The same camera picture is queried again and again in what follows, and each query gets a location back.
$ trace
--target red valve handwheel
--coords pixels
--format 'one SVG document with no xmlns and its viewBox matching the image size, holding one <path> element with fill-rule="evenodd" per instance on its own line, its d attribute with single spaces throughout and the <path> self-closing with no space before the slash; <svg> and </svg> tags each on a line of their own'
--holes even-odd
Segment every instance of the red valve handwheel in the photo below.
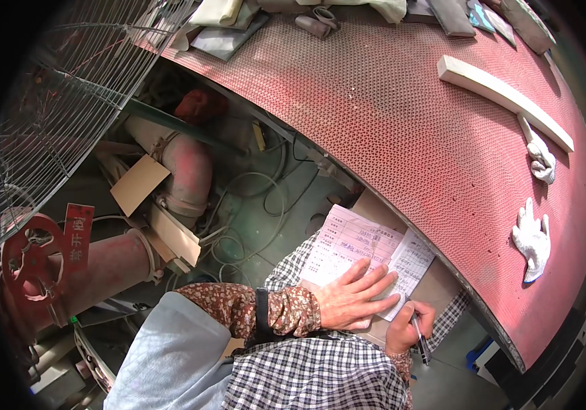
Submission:
<svg viewBox="0 0 586 410">
<path fill-rule="evenodd" d="M 26 230 L 29 229 L 42 229 L 49 232 L 53 239 L 43 245 L 29 243 L 25 235 Z M 35 214 L 20 232 L 8 238 L 2 244 L 1 270 L 3 280 L 14 296 L 15 303 L 26 302 L 33 307 L 40 307 L 48 306 L 58 299 L 63 275 L 69 272 L 70 261 L 66 257 L 69 249 L 70 244 L 65 241 L 61 228 L 50 217 L 43 214 Z M 47 269 L 47 257 L 58 251 L 63 255 L 63 261 L 60 264 L 58 277 L 54 278 L 54 272 Z M 16 264 L 21 262 L 18 270 L 11 270 L 11 260 L 14 260 Z M 25 283 L 28 281 L 36 286 L 38 283 L 36 280 L 42 283 L 46 290 L 45 295 L 26 294 Z"/>
</svg>

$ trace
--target wire fan cage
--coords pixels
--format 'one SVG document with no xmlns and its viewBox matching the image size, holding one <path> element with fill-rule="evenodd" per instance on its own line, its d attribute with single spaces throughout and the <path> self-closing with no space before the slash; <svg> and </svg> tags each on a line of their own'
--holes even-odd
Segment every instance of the wire fan cage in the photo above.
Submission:
<svg viewBox="0 0 586 410">
<path fill-rule="evenodd" d="M 0 117 L 3 242 L 72 176 L 166 48 L 192 0 L 66 2 Z"/>
</svg>

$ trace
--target brown floral sleeve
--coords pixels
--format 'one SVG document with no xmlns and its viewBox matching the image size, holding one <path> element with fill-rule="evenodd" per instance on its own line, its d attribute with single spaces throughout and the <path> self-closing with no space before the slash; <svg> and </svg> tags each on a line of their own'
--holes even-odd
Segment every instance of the brown floral sleeve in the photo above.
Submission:
<svg viewBox="0 0 586 410">
<path fill-rule="evenodd" d="M 225 326 L 231 336 L 249 339 L 256 327 L 256 293 L 238 283 L 192 283 L 176 289 Z M 305 337 L 321 327 L 321 310 L 312 292 L 301 286 L 268 295 L 268 324 L 274 334 Z"/>
<path fill-rule="evenodd" d="M 412 355 L 407 350 L 404 353 L 399 354 L 387 354 L 387 356 L 391 359 L 395 368 L 400 373 L 400 376 L 403 378 L 404 382 L 407 384 L 407 401 L 404 405 L 404 410 L 411 410 L 412 408 L 412 390 L 409 388 L 409 379 L 411 378 L 411 369 L 413 365 Z"/>
</svg>

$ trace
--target right hand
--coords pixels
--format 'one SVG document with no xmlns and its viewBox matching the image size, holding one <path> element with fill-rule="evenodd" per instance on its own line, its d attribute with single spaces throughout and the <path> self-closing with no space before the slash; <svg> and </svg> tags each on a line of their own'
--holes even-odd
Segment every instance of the right hand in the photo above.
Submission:
<svg viewBox="0 0 586 410">
<path fill-rule="evenodd" d="M 411 324 L 413 312 L 418 316 L 418 327 L 426 339 L 432 336 L 436 310 L 427 303 L 409 300 L 400 309 L 386 331 L 387 354 L 400 354 L 409 350 L 418 341 L 418 333 Z"/>
<path fill-rule="evenodd" d="M 354 263 L 347 272 L 313 292 L 321 308 L 321 327 L 335 330 L 357 330 L 370 326 L 374 314 L 395 306 L 400 295 L 371 300 L 398 278 L 397 272 L 381 265 L 367 274 L 370 258 Z"/>
</svg>

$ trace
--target checkered shirt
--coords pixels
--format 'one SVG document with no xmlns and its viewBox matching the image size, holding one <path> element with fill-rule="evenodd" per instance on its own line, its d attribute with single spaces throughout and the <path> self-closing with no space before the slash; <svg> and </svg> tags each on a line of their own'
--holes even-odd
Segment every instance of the checkered shirt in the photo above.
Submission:
<svg viewBox="0 0 586 410">
<path fill-rule="evenodd" d="M 269 291 L 296 286 L 318 233 L 265 280 Z M 461 292 L 435 322 L 432 350 L 468 304 Z M 234 356 L 223 409 L 402 409 L 408 385 L 379 346 L 351 332 L 255 345 Z"/>
</svg>

